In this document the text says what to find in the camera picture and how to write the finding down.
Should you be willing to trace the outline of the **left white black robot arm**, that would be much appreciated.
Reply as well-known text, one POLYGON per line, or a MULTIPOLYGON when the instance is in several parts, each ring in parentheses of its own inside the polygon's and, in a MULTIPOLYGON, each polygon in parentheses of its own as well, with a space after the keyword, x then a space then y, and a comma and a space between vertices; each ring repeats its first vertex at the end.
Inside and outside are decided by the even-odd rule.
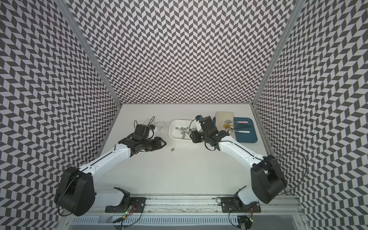
POLYGON ((57 210, 66 210, 82 216, 90 209, 104 207, 106 213, 132 211, 130 192, 114 187, 112 191, 97 192, 99 180, 122 161, 139 152, 160 150, 166 146, 161 137, 155 136, 154 125, 138 124, 135 131, 123 138, 110 151, 80 167, 67 168, 60 179, 54 202, 57 210))

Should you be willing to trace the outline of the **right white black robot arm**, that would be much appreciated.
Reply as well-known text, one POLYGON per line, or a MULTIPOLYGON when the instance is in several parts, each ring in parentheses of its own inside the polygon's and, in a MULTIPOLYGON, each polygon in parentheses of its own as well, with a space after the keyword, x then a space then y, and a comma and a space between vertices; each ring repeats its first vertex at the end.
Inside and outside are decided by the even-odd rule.
POLYGON ((261 201, 270 203, 287 186, 284 173, 272 155, 263 156, 241 145, 225 130, 218 130, 211 117, 195 117, 197 130, 190 134, 193 143, 209 144, 244 166, 249 172, 250 183, 233 195, 238 211, 249 211, 261 201))

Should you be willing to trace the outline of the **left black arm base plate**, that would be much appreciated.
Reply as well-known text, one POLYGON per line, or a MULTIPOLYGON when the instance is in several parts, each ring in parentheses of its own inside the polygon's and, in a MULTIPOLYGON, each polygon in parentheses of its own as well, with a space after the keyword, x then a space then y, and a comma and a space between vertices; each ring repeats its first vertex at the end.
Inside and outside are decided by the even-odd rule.
POLYGON ((130 192, 119 188, 114 187, 115 190, 120 192, 120 195, 123 197, 120 200, 120 203, 116 206, 107 206, 105 208, 105 213, 129 213, 128 209, 130 206, 134 206, 132 208, 136 213, 143 213, 146 206, 146 197, 131 197, 130 192))

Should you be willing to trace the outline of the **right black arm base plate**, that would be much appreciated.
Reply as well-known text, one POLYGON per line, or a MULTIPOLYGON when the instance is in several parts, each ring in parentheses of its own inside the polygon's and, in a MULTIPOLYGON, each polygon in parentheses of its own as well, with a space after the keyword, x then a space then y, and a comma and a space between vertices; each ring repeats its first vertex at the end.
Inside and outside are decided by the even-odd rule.
POLYGON ((258 201, 250 204, 244 204, 238 193, 240 189, 232 196, 222 196, 216 198, 216 202, 221 206, 223 213, 261 213, 260 203, 258 201))

